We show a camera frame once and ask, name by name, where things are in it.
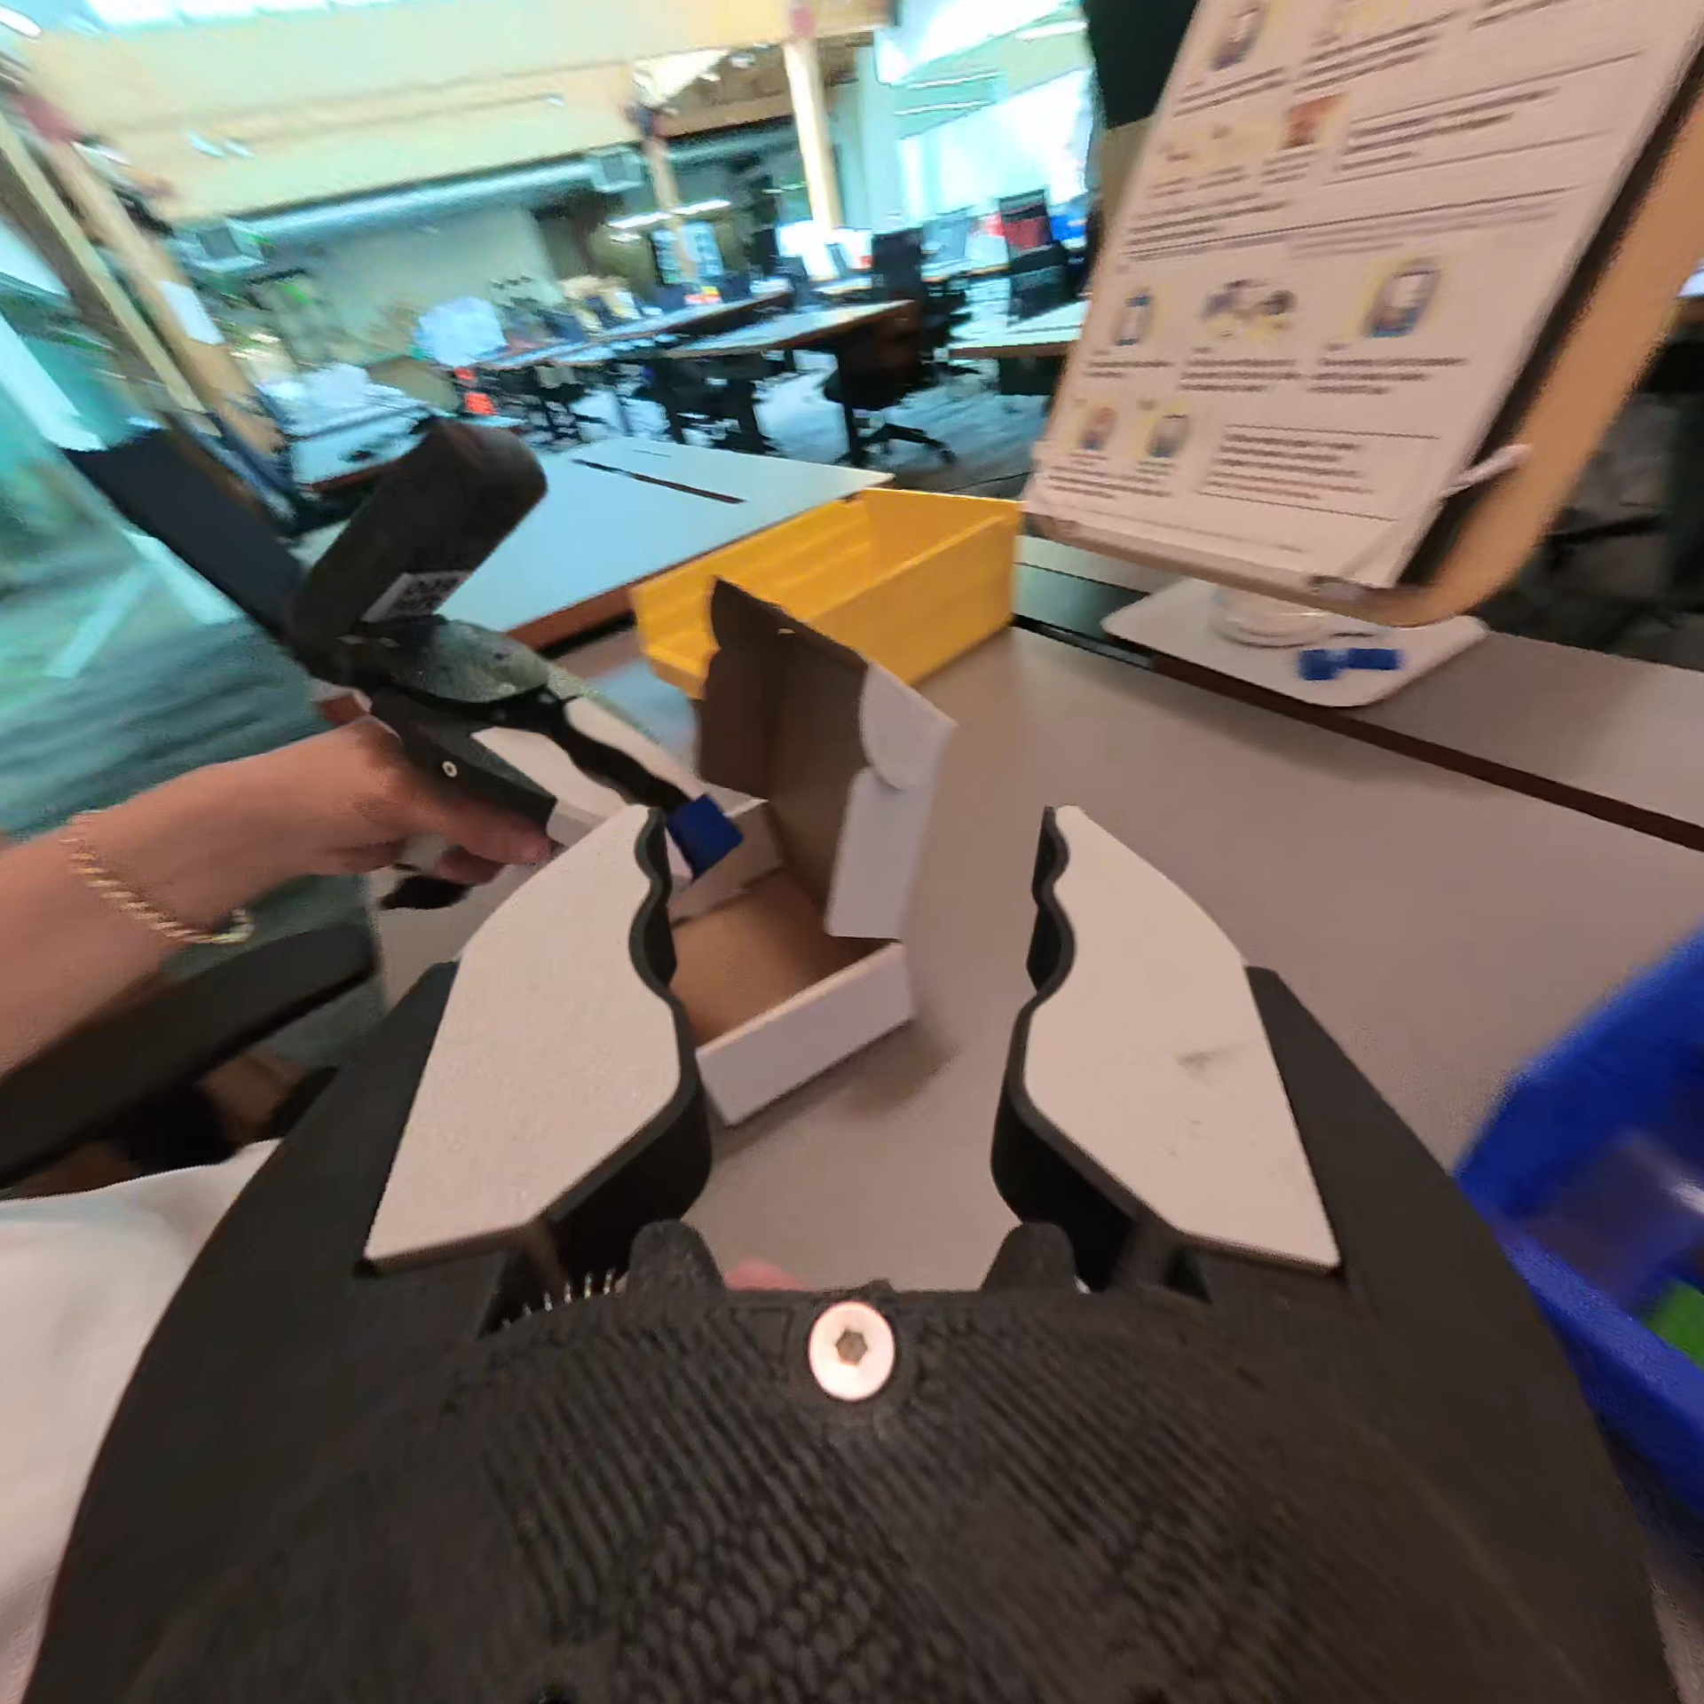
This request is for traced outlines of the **person's left hand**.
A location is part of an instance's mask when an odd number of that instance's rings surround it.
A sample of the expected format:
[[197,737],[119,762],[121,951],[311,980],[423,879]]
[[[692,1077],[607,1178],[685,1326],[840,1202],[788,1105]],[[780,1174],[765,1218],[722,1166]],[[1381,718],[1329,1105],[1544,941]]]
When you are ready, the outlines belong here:
[[468,885],[549,855],[539,827],[419,773],[372,720],[212,765],[190,783],[184,905],[197,923],[295,880],[372,875],[416,840],[445,841],[436,871]]

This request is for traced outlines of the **dark blue cube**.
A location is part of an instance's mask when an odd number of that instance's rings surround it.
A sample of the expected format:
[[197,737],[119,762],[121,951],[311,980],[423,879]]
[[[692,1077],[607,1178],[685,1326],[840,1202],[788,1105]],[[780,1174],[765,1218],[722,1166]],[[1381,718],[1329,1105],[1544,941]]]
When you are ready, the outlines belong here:
[[666,811],[668,838],[692,880],[742,846],[739,825],[712,796],[695,796]]

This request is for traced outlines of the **white cardboard box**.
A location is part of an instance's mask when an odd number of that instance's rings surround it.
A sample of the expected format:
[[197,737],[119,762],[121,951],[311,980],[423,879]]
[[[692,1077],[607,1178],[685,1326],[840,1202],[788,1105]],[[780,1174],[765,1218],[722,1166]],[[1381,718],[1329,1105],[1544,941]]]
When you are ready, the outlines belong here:
[[740,1125],[912,1021],[911,900],[956,725],[730,583],[710,619],[695,765],[740,841],[670,903],[673,994]]

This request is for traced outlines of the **black office chair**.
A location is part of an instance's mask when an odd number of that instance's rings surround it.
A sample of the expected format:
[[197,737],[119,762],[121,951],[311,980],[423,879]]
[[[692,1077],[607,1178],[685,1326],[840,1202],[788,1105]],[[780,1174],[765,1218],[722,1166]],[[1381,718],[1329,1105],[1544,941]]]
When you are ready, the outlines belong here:
[[356,924],[295,934],[101,1013],[2,1084],[2,1183],[189,1093],[205,1075],[377,975]]
[[842,462],[866,467],[872,452],[914,445],[944,465],[956,465],[946,440],[895,419],[895,410],[935,384],[935,350],[947,316],[930,294],[924,241],[916,228],[882,232],[871,245],[876,307],[893,313],[868,320],[835,346],[835,371],[824,384],[844,423]]

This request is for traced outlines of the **yellow plastic bin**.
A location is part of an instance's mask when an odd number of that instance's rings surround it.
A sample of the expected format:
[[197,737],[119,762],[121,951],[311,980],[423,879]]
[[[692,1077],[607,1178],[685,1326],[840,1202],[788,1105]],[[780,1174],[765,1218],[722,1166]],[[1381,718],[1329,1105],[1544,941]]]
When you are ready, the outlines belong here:
[[914,685],[1011,625],[1017,534],[1012,500],[871,487],[636,585],[639,644],[702,695],[730,583]]

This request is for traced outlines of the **blue plastic bin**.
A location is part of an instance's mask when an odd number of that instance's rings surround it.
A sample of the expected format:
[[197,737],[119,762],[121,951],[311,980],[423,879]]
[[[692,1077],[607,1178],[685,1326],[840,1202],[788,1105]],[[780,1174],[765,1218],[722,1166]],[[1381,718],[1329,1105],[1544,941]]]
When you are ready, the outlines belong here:
[[1523,1064],[1457,1178],[1610,1439],[1695,1519],[1701,1370],[1648,1328],[1701,1264],[1701,939]]

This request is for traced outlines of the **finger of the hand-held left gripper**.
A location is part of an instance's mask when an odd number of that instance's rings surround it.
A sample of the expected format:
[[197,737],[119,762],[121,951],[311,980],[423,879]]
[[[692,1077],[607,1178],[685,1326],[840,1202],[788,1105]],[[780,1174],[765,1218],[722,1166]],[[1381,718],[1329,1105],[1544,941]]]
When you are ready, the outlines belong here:
[[546,834],[559,847],[583,841],[629,806],[604,781],[583,773],[561,744],[548,734],[487,728],[478,731],[475,740],[549,796]]
[[672,813],[707,796],[682,758],[596,695],[564,701],[559,747],[579,774],[559,788],[559,813],[567,817],[609,817],[622,804]]

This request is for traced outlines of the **background grey table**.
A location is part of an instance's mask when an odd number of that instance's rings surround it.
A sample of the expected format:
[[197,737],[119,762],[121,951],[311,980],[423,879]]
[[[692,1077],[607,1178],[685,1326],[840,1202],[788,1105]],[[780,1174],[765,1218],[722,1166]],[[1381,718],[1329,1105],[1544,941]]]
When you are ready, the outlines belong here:
[[368,594],[354,613],[442,613],[548,654],[631,617],[635,587],[889,483],[842,465],[639,439],[542,465],[543,497],[478,568],[456,579],[435,562],[408,565],[398,588]]

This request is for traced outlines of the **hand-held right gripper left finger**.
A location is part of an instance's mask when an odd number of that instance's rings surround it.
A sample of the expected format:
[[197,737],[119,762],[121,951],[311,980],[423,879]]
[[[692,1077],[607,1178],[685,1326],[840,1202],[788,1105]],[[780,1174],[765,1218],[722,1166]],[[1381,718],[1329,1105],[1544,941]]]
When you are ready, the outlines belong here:
[[373,1267],[519,1250],[595,1273],[689,1211],[710,1118],[670,898],[666,819],[627,806],[478,924],[375,1206]]

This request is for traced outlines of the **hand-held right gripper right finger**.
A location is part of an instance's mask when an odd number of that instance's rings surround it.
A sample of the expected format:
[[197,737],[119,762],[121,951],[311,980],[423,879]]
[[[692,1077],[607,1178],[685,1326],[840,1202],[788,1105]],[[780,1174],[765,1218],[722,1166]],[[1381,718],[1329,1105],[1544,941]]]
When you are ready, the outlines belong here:
[[1240,947],[1071,804],[1043,815],[1030,892],[1030,996],[994,1120],[1002,1201],[1062,1231],[1090,1290],[1185,1250],[1336,1276]]

